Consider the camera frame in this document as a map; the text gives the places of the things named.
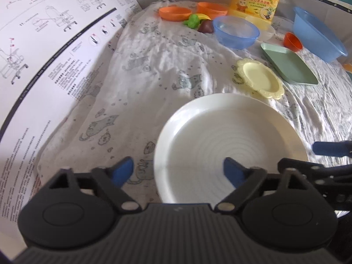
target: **orange bowl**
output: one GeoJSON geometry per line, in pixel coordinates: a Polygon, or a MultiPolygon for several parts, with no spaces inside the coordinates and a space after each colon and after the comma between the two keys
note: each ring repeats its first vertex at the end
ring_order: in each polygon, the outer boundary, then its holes
{"type": "Polygon", "coordinates": [[[213,20],[220,16],[226,16],[227,7],[216,3],[199,2],[197,6],[197,13],[205,14],[213,20]]]}
{"type": "Polygon", "coordinates": [[[293,33],[286,33],[284,38],[284,46],[293,52],[298,52],[303,49],[302,43],[293,33]]]}
{"type": "Polygon", "coordinates": [[[192,11],[182,7],[163,7],[159,9],[159,16],[167,21],[182,22],[189,18],[192,11]]]}

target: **clear blue bowl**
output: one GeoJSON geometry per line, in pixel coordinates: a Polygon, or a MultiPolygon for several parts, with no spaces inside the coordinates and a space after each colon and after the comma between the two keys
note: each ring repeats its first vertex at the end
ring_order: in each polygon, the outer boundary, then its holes
{"type": "Polygon", "coordinates": [[[217,17],[213,25],[219,43],[237,50],[253,45],[260,34],[254,24],[234,16],[217,17]]]}
{"type": "Polygon", "coordinates": [[[347,56],[343,43],[323,22],[300,7],[294,10],[293,32],[309,51],[326,62],[332,62],[340,55],[347,56]]]}

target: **scalloped yellow plate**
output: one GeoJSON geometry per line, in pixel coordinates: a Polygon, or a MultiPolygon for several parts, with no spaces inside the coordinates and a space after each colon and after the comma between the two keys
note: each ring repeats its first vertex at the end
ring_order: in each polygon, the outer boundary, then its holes
{"type": "Polygon", "coordinates": [[[279,100],[285,93],[282,81],[259,61],[242,59],[237,62],[237,71],[245,84],[265,98],[279,100]]]}

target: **cat print fabric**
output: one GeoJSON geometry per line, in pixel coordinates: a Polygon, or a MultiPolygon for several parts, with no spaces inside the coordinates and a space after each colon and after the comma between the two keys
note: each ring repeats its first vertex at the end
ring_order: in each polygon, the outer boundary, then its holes
{"type": "MultiPolygon", "coordinates": [[[[278,74],[260,42],[244,50],[226,48],[214,35],[164,21],[156,14],[171,5],[196,8],[194,2],[161,0],[132,18],[113,45],[104,80],[96,77],[43,149],[38,160],[43,183],[61,167],[89,172],[131,156],[134,172],[123,190],[142,206],[160,201],[154,180],[158,136],[175,111],[214,93],[245,95],[274,108],[294,127],[310,161],[328,167],[351,163],[347,158],[316,156],[311,150],[314,141],[352,139],[352,83],[337,61],[327,64],[304,48],[297,54],[319,84],[284,82],[285,95],[280,100],[264,99],[244,84],[236,68],[237,61],[251,58],[278,74]]],[[[280,24],[275,24],[275,36],[281,40],[280,24]]]]}
{"type": "Polygon", "coordinates": [[[79,137],[80,141],[86,141],[90,137],[98,134],[100,131],[102,131],[105,127],[114,125],[115,119],[118,117],[118,115],[112,115],[109,117],[105,117],[104,119],[100,121],[94,121],[91,122],[90,125],[88,126],[86,133],[82,133],[79,137]]]}

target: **instruction manual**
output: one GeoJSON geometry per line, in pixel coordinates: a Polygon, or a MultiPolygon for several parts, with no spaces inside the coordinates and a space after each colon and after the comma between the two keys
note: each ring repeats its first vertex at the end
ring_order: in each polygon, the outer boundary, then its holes
{"type": "Polygon", "coordinates": [[[136,0],[0,0],[0,232],[19,237],[38,153],[103,84],[136,0]]]}

